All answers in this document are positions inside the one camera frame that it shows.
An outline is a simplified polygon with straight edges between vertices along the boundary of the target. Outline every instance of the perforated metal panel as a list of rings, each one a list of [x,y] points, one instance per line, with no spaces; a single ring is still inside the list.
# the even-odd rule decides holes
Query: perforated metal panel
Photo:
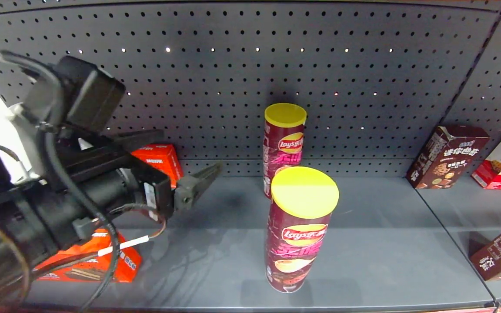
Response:
[[[223,176],[262,176],[262,161],[257,159],[220,160]],[[217,160],[183,160],[186,174],[196,173]],[[310,166],[330,176],[347,177],[395,177],[411,166],[410,159],[305,159],[302,166]]]
[[[485,127],[492,139],[479,158],[501,140],[501,22],[445,121]]]
[[[70,7],[70,6],[94,6],[99,4],[110,3],[143,3],[143,2],[167,2],[167,0],[0,0],[0,13],[19,12],[24,10],[41,10],[56,7]],[[403,3],[403,1],[380,1],[384,3]],[[432,6],[449,6],[449,7],[463,7],[473,8],[480,10],[500,10],[501,0],[460,0],[460,1],[427,1],[416,0],[407,1],[408,4],[425,4]]]
[[[107,133],[164,128],[181,159],[261,158],[263,110],[282,101],[309,114],[305,158],[412,159],[494,20],[374,3],[71,6],[0,15],[0,49],[98,64],[129,92]],[[29,88],[0,63],[2,99]]]

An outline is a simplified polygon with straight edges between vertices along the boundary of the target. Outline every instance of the cookie image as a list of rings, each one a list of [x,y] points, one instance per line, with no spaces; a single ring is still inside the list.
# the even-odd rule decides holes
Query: cookie image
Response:
[[[438,166],[436,166],[432,172],[434,174],[436,174],[437,176],[443,176],[443,175],[447,174],[449,171],[450,171],[450,169],[448,168],[448,164],[442,163],[442,164],[439,164]]]
[[[302,258],[296,258],[292,260],[278,260],[274,262],[274,265],[276,266],[276,269],[280,270],[280,272],[293,273],[309,265],[312,261],[314,261],[314,259],[305,260]]]

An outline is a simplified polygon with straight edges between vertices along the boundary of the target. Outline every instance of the metal shelf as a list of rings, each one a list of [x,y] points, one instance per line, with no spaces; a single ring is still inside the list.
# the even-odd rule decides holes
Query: metal shelf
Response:
[[[484,190],[465,177],[449,190],[419,190],[419,194],[466,256],[501,233],[501,190]],[[501,281],[486,285],[501,301]]]
[[[337,178],[341,198],[322,251],[294,295],[264,275],[270,206],[260,178],[222,177],[164,236],[140,246],[132,284],[95,307],[129,309],[396,311],[483,307],[493,301],[417,192],[402,178]],[[143,226],[122,216],[120,226]],[[145,229],[123,229],[127,238]],[[77,305],[90,283],[37,282],[30,303]]]

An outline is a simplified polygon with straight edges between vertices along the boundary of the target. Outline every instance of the robotic arm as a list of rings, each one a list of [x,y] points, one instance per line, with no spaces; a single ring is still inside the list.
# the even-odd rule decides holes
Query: robotic arm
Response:
[[[0,290],[21,281],[24,298],[34,266],[89,240],[96,228],[103,226],[117,237],[111,220],[124,212],[118,207],[146,208],[145,214],[159,223],[177,210],[192,208],[219,175],[220,165],[215,164],[181,178],[171,190],[166,174],[131,155],[159,141],[161,130],[99,135],[125,87],[95,65],[66,56],[50,68],[7,51],[0,52],[0,61],[19,65],[36,80],[24,103],[10,110],[40,175],[39,180],[13,185],[0,160]],[[91,147],[82,149],[78,139]],[[116,240],[114,258],[118,244]],[[106,277],[113,275],[112,267]],[[105,285],[106,279],[89,302]]]

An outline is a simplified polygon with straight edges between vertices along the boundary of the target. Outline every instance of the maroon can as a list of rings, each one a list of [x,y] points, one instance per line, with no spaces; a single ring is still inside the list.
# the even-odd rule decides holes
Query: maroon can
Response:
[[[301,163],[307,113],[298,105],[276,103],[266,108],[264,117],[264,194],[270,198],[273,177],[284,168]]]
[[[273,178],[266,278],[274,289],[294,293],[303,285],[338,199],[336,183],[316,169],[294,166]]]

